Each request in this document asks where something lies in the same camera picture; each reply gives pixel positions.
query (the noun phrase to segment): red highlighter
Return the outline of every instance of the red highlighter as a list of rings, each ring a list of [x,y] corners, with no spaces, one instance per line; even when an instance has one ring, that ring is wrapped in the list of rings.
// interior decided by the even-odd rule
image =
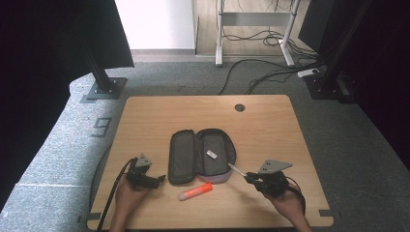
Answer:
[[[186,191],[183,191],[183,192],[179,193],[178,194],[178,199],[180,201],[187,200],[187,199],[193,198],[197,195],[200,195],[202,193],[208,192],[210,190],[212,190],[212,185],[211,185],[211,183],[207,183],[207,184],[202,185],[200,187],[191,188],[191,189],[188,189]]]

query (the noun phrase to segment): person's arm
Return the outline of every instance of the person's arm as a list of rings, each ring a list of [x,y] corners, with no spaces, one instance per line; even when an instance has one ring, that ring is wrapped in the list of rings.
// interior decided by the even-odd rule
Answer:
[[[149,191],[148,188],[134,188],[125,176],[121,178],[115,192],[115,212],[111,219],[110,232],[125,231],[130,215]]]
[[[292,184],[289,184],[289,186],[293,189],[297,189],[297,187]],[[287,190],[278,197],[273,197],[265,193],[263,195],[272,202],[282,216],[287,218],[293,226],[295,226],[296,230],[299,232],[313,231],[308,224],[308,220],[305,218],[302,203],[294,192]]]

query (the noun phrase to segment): black cable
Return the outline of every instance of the black cable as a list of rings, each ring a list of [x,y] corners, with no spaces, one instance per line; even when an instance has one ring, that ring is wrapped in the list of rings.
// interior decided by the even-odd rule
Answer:
[[[269,79],[266,78],[263,81],[272,81],[272,82],[279,82],[279,83],[284,83],[286,82],[287,78],[289,78],[292,75],[292,73],[290,73],[289,75],[287,75],[283,80],[279,80],[279,79]],[[257,79],[253,79],[252,81],[249,82],[249,87],[252,86],[253,82],[257,81]]]
[[[277,9],[278,9],[278,4],[279,4],[279,0],[277,0],[277,5],[275,6],[275,12],[276,12]]]
[[[229,80],[230,74],[232,73],[233,68],[235,68],[235,66],[239,65],[239,64],[242,63],[242,62],[248,62],[248,61],[264,62],[264,63],[268,63],[268,64],[271,64],[271,65],[275,65],[275,66],[278,66],[278,67],[281,67],[281,68],[292,69],[292,68],[289,68],[289,67],[285,67],[285,66],[282,66],[282,65],[279,65],[279,64],[276,64],[276,63],[273,63],[273,62],[269,62],[269,61],[264,61],[264,60],[258,60],[258,59],[240,60],[240,61],[236,62],[235,64],[233,64],[232,67],[229,69],[228,75],[227,75],[227,77],[226,77],[226,79],[225,79],[225,83],[223,84],[223,87],[222,87],[222,89],[220,90],[220,92],[218,93],[218,95],[220,95],[220,94],[223,92],[223,90],[226,88],[226,85],[227,85],[227,83],[228,83],[228,80]]]
[[[277,2],[277,6],[275,7],[275,12],[277,11],[277,8],[278,8],[278,7],[281,8],[282,10],[287,10],[287,9],[289,9],[289,12],[291,12],[294,2],[295,2],[295,0],[291,0],[291,1],[290,1],[290,5],[287,6],[286,8],[283,8],[283,7],[279,6],[279,5],[278,5],[278,2]]]
[[[295,183],[295,185],[298,187],[299,190],[296,190],[296,189],[294,189],[294,188],[292,188],[292,187],[290,187],[290,186],[288,186],[286,189],[292,191],[293,193],[295,193],[295,194],[299,197],[299,200],[301,201],[301,204],[302,204],[302,210],[304,211],[304,215],[305,215],[305,214],[306,214],[306,211],[307,211],[307,201],[305,200],[305,197],[304,197],[304,195],[302,194],[301,188],[299,187],[298,183],[296,183],[296,181],[293,180],[292,178],[286,177],[286,179],[291,180],[291,181],[292,181],[293,183]]]
[[[269,75],[269,74],[273,74],[273,73],[279,73],[279,72],[286,72],[286,70],[270,71],[270,72],[265,73],[263,76]],[[253,84],[254,81],[257,81],[259,78],[256,78],[256,79],[251,80],[251,81],[249,82],[249,87]],[[269,79],[269,78],[266,78],[265,80],[266,80],[266,81],[274,81],[274,82],[284,83],[284,81],[286,80],[286,78],[285,78],[283,81],[277,80],[277,79]]]
[[[266,8],[266,11],[265,11],[265,12],[268,12],[269,8],[270,8],[272,5],[274,5],[274,1],[275,1],[275,0],[272,0],[271,4],[269,4],[268,8]]]
[[[241,2],[240,2],[240,0],[238,0],[238,5],[239,5],[239,8],[242,10],[242,12],[244,12],[244,9],[241,7]]]
[[[324,64],[323,62],[318,62],[318,61],[316,61],[316,62],[314,62],[314,63],[308,64],[308,65],[302,66],[302,67],[286,67],[286,66],[279,65],[279,64],[276,64],[276,63],[273,63],[273,62],[269,62],[269,61],[265,61],[265,60],[258,60],[258,59],[245,59],[245,60],[240,60],[240,61],[236,62],[235,64],[233,64],[232,67],[229,69],[228,74],[227,74],[227,77],[226,77],[226,79],[225,79],[225,82],[224,82],[224,84],[223,84],[223,86],[222,86],[222,89],[221,89],[220,92],[218,93],[218,95],[222,94],[223,91],[225,90],[225,88],[226,88],[226,86],[227,86],[227,83],[228,83],[228,81],[229,81],[229,77],[230,77],[230,75],[231,75],[233,69],[234,69],[237,65],[239,65],[240,63],[242,63],[242,62],[248,62],[248,61],[263,62],[263,63],[275,65],[275,66],[278,66],[278,67],[281,67],[281,68],[284,68],[284,69],[287,69],[287,70],[291,70],[291,71],[289,71],[289,72],[276,72],[276,73],[272,73],[272,74],[265,74],[265,75],[263,75],[262,77],[259,77],[259,78],[255,79],[255,80],[254,80],[254,83],[252,83],[251,86],[248,88],[246,94],[250,94],[251,91],[252,91],[260,82],[264,81],[265,79],[267,79],[267,78],[269,78],[269,77],[271,77],[271,76],[279,75],[279,74],[296,73],[296,72],[300,72],[300,71],[304,71],[304,70],[316,68],[316,67],[322,66],[322,65]]]
[[[268,11],[268,9],[271,7],[271,5],[273,3],[274,3],[274,0],[272,0],[271,4],[266,9],[266,12]],[[291,11],[291,7],[293,6],[293,4],[294,4],[294,0],[291,0],[291,3],[289,5],[289,7],[282,8],[282,9],[287,10],[287,9],[290,8],[289,11]],[[241,3],[240,3],[239,0],[238,0],[238,5],[242,9],[242,11],[244,11],[244,9],[241,7]],[[219,13],[218,12],[218,1],[216,1],[215,7],[216,7],[216,12],[217,12],[217,30],[219,30],[219,25],[218,25],[218,13]],[[277,0],[277,3],[276,3],[275,11],[277,10],[277,8],[278,8],[278,0]],[[227,38],[229,41],[244,41],[244,40],[263,41],[263,43],[265,45],[269,45],[269,46],[278,46],[278,45],[280,45],[278,40],[283,39],[283,35],[281,33],[271,31],[270,28],[271,27],[268,28],[268,31],[261,31],[259,33],[256,33],[256,34],[252,35],[252,36],[249,36],[249,37],[239,37],[239,36],[235,36],[235,35],[226,35],[223,27],[222,27],[222,33],[223,33],[223,37]],[[265,33],[265,32],[269,33],[269,35],[266,36],[265,38],[255,38],[256,36],[258,36],[262,33]],[[270,43],[270,40],[276,40],[276,42],[275,43]],[[298,47],[291,39],[288,39],[288,44],[289,44],[290,50],[293,51],[296,54],[304,55],[304,56],[307,56],[307,57],[310,57],[310,58],[313,58],[313,59],[317,58],[317,55],[308,54],[308,53],[305,52],[305,51],[314,52],[313,50],[308,50],[308,49]]]
[[[133,161],[133,159],[130,159],[124,165],[124,167],[120,171],[120,174],[118,174],[117,179],[115,179],[114,185],[112,186],[112,189],[111,189],[111,193],[108,196],[108,200],[106,201],[105,208],[102,212],[102,217],[100,218],[99,227],[97,228],[97,231],[99,231],[99,232],[102,231],[103,221],[105,220],[106,213],[108,212],[109,205],[111,204],[112,197],[114,197],[114,193],[115,193],[115,190],[117,189],[118,183],[119,183],[121,177],[124,175],[124,172],[125,172],[127,166],[130,164],[131,161]]]
[[[102,157],[100,158],[100,161],[99,161],[99,163],[97,164],[97,167],[96,167],[96,171],[94,171],[94,175],[93,175],[93,179],[92,179],[92,181],[91,181],[91,187],[90,187],[90,195],[89,195],[89,204],[88,204],[88,212],[91,212],[91,207],[92,207],[92,201],[93,201],[93,188],[94,188],[94,182],[96,181],[96,176],[97,176],[97,172],[98,172],[98,170],[99,170],[99,168],[100,168],[100,165],[101,165],[101,163],[102,163],[102,161],[103,161],[103,158],[106,156],[106,154],[108,154],[108,151],[109,151],[109,149],[111,148],[111,146],[112,146],[112,143],[105,149],[105,152],[102,154]]]

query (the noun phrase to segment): black curtain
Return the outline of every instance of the black curtain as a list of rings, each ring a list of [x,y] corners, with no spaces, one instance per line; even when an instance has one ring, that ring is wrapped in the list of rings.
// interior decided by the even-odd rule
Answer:
[[[133,62],[113,0],[2,1],[0,40],[2,209],[64,109],[70,83],[90,72],[84,48],[104,69]]]
[[[354,98],[410,170],[410,3],[373,0],[349,46]]]

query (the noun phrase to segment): open pencil case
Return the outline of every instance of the open pencil case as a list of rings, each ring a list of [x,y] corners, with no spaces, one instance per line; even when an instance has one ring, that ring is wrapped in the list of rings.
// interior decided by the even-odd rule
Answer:
[[[198,175],[207,183],[228,180],[236,151],[232,140],[223,130],[205,129],[197,134],[193,130],[175,132],[170,141],[168,180],[182,185]]]

